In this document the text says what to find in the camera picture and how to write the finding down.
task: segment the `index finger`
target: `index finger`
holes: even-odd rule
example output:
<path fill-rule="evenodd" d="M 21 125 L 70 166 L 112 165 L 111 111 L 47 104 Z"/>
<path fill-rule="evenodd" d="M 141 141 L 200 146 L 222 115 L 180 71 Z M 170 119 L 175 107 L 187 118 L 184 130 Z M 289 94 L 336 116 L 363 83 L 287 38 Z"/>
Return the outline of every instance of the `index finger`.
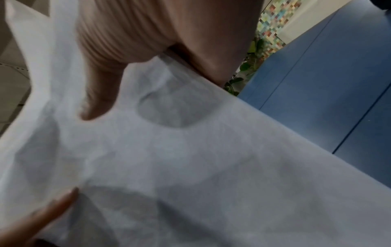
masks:
<path fill-rule="evenodd" d="M 79 189 L 74 188 L 26 218 L 0 232 L 0 247 L 22 245 L 50 222 L 60 217 L 76 201 Z"/>

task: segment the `translucent white sheet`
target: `translucent white sheet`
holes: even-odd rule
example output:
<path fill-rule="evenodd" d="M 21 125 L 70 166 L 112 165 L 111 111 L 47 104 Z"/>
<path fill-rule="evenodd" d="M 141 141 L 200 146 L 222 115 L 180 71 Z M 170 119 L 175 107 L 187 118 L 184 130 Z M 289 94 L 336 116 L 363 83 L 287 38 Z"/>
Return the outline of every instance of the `translucent white sheet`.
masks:
<path fill-rule="evenodd" d="M 7 2 L 33 90 L 0 140 L 0 225 L 81 188 L 42 237 L 62 247 L 374 247 L 391 192 L 172 58 L 128 66 L 112 111 L 83 122 L 77 0 L 52 19 Z"/>

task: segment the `colorful mosaic tile wall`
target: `colorful mosaic tile wall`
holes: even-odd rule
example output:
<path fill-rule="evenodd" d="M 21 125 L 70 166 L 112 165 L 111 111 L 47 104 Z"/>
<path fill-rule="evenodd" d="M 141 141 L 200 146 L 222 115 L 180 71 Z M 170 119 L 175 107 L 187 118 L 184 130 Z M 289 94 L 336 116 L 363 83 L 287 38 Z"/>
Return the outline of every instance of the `colorful mosaic tile wall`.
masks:
<path fill-rule="evenodd" d="M 303 1 L 306 0 L 272 0 L 262 12 L 257 35 L 264 40 L 263 60 L 285 46 L 277 37 L 277 32 L 284 27 Z"/>

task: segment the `white fabric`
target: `white fabric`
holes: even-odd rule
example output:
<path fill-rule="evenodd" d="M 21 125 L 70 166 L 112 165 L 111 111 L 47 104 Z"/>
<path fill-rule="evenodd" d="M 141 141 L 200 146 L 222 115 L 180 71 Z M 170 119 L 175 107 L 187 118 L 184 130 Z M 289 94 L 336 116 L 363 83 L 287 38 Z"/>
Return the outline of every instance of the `white fabric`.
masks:
<path fill-rule="evenodd" d="M 382 247 L 391 192 L 172 58 L 128 66 L 112 111 L 77 117 L 77 0 L 8 0 L 33 90 L 0 140 L 0 224 L 73 186 L 62 247 Z"/>

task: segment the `blue table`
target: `blue table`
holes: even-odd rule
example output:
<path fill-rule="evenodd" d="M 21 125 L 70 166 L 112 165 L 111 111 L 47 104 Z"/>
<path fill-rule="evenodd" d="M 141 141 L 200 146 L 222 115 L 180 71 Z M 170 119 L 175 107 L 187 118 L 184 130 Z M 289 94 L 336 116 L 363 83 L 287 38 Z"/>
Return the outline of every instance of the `blue table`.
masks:
<path fill-rule="evenodd" d="M 391 111 L 378 106 L 391 94 L 390 40 L 391 13 L 354 0 L 273 54 L 239 98 L 391 186 L 391 175 L 381 174 L 391 171 L 381 148 L 391 146 Z M 390 138 L 362 125 L 375 110 Z M 369 169 L 374 162 L 379 168 Z"/>

